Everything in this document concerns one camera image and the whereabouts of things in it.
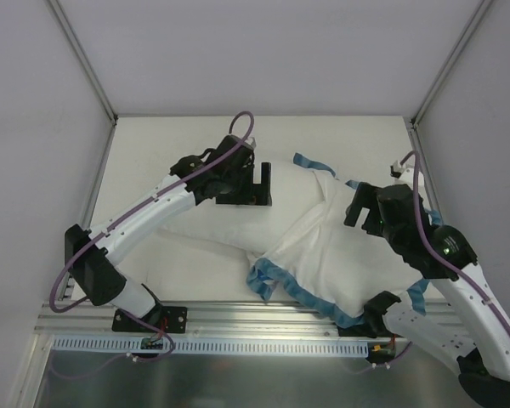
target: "gray wall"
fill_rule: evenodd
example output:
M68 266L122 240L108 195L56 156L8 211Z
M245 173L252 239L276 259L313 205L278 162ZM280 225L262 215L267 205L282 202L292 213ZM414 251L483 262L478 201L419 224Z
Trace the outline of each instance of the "gray wall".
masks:
M62 0L117 113L412 116L479 0Z
M510 314L510 0L500 0L422 120L439 204Z
M110 129L42 0L0 0L0 408Z

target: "white tabletop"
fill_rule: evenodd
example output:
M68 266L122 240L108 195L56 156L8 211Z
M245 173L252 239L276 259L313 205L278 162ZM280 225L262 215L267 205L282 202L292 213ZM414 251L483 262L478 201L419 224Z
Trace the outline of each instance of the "white tabletop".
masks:
M216 147L230 117L120 118L93 215L107 219L151 189L179 158ZM243 135L247 119L236 125ZM295 152L331 166L340 179L389 185L389 165L411 150L398 116L256 116L257 154L292 160ZM245 283L243 251L164 231L146 238L119 269L163 300L260 301ZM77 287L73 297L82 295ZM291 300L276 290L274 301Z

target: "white wall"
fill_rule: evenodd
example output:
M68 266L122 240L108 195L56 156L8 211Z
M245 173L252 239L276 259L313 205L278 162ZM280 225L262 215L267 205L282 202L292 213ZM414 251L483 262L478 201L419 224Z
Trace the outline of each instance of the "white wall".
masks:
M0 0L0 408L110 124L42 0Z
M119 114L413 116L479 0L62 0Z
M446 222L473 243L510 314L510 0L495 2L420 137Z

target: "perforated metal strip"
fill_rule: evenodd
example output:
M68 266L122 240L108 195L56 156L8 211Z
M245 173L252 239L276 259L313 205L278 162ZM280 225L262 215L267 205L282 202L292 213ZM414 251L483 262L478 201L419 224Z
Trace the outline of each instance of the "perforated metal strip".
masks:
M102 353L155 353L142 349L143 337L116 336L55 336L53 350L92 351ZM262 340L262 339L217 339L179 337L174 339L176 354L228 354L228 355L290 355L316 357L365 358L367 342L363 341L319 341L319 340ZM168 351L169 344L162 344Z

